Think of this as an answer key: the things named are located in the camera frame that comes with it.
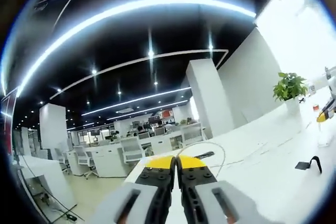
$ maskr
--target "cable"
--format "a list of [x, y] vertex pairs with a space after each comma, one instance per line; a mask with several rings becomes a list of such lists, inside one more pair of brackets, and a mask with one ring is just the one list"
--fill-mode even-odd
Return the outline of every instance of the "cable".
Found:
[[[24, 162], [25, 162], [25, 164], [26, 164], [26, 166], [27, 166], [27, 168], [29, 169], [29, 171], [32, 173], [32, 175], [34, 176], [34, 177], [36, 177], [35, 176], [35, 174], [33, 173], [33, 171], [32, 171], [32, 169], [30, 169], [30, 167], [29, 167], [29, 165], [27, 164], [27, 161], [25, 160], [25, 157], [22, 155], [22, 153], [20, 153], [20, 155], [21, 155], [21, 157], [23, 158], [23, 160], [24, 160]], [[42, 185], [42, 183], [40, 182], [39, 183], [40, 185], [41, 185], [41, 187], [50, 195], [50, 196], [52, 196], [52, 198], [54, 199], [54, 200], [56, 200], [61, 206], [63, 206], [68, 212], [70, 212], [70, 213], [72, 213], [72, 214], [74, 214], [75, 216], [77, 216], [79, 219], [81, 219], [82, 221], [85, 221], [83, 218], [81, 218], [79, 215], [77, 215], [76, 213], [74, 213], [73, 211], [71, 211], [70, 209], [68, 209], [66, 206], [64, 206], [54, 195], [52, 195], [51, 194], [51, 192], [49, 192], [43, 185]]]
[[225, 157], [226, 157], [225, 150], [224, 150], [224, 148], [223, 148], [221, 145], [216, 144], [216, 143], [214, 143], [214, 142], [197, 142], [197, 143], [193, 143], [193, 144], [191, 144], [191, 145], [188, 145], [188, 146], [182, 148], [176, 156], [179, 156], [183, 151], [185, 151], [185, 150], [188, 149], [189, 147], [194, 146], [194, 145], [196, 145], [196, 144], [214, 144], [214, 145], [217, 145], [218, 147], [220, 147], [220, 148], [222, 149], [223, 154], [224, 154], [224, 157], [223, 157], [223, 162], [222, 162], [222, 164], [220, 165], [220, 168], [219, 168], [218, 173], [217, 173], [217, 175], [216, 175], [216, 178], [217, 178], [218, 175], [219, 175], [219, 173], [220, 173], [220, 171], [222, 170], [222, 167], [223, 167], [223, 165], [224, 165], [224, 161], [225, 161]]

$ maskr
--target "potted plant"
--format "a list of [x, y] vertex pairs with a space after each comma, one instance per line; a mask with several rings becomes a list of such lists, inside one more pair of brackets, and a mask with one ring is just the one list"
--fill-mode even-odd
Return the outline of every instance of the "potted plant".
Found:
[[299, 95], [306, 95], [307, 87], [304, 85], [304, 78], [296, 73], [278, 73], [282, 79], [274, 86], [275, 100], [279, 99], [286, 103], [288, 112], [293, 114], [299, 111]]

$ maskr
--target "white cable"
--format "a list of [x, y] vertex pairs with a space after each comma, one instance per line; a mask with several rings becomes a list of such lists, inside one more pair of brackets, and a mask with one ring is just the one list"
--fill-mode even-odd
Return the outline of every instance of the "white cable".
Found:
[[223, 148], [221, 145], [216, 144], [216, 143], [214, 143], [214, 142], [204, 142], [204, 141], [203, 141], [203, 142], [197, 142], [197, 143], [193, 143], [193, 144], [191, 144], [191, 145], [188, 145], [188, 146], [182, 148], [176, 156], [179, 156], [179, 155], [180, 155], [183, 151], [185, 151], [187, 148], [189, 148], [189, 147], [191, 147], [191, 146], [194, 146], [194, 145], [196, 145], [196, 144], [214, 144], [214, 145], [217, 145], [218, 147], [220, 147], [220, 148], [222, 149], [224, 157], [223, 157], [223, 162], [222, 162], [222, 164], [220, 165], [220, 168], [219, 168], [218, 173], [217, 173], [217, 175], [216, 175], [216, 178], [217, 178], [218, 175], [219, 175], [219, 173], [220, 173], [220, 171], [222, 170], [222, 167], [223, 167], [223, 165], [224, 165], [224, 161], [225, 161], [225, 157], [226, 157], [225, 150], [224, 150], [224, 148]]

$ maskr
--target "black clip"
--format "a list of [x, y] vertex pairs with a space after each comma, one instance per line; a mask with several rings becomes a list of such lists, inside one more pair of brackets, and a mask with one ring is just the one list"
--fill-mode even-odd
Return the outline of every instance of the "black clip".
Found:
[[300, 169], [300, 170], [306, 170], [306, 169], [309, 169], [310, 166], [311, 166], [311, 162], [315, 160], [316, 163], [317, 163], [317, 166], [319, 167], [319, 170], [320, 170], [320, 173], [322, 173], [322, 167], [321, 167], [321, 163], [320, 163], [320, 159], [318, 156], [314, 156], [309, 163], [307, 162], [299, 162], [297, 165], [296, 165], [296, 169]]

